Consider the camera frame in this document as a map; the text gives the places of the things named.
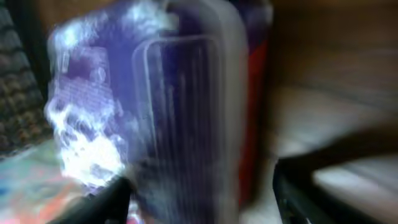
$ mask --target plastic wrap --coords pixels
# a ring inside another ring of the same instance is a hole
[[[238,221],[248,47],[230,3],[118,1],[60,25],[49,49],[64,175],[95,192],[147,161],[136,200],[155,219]]]

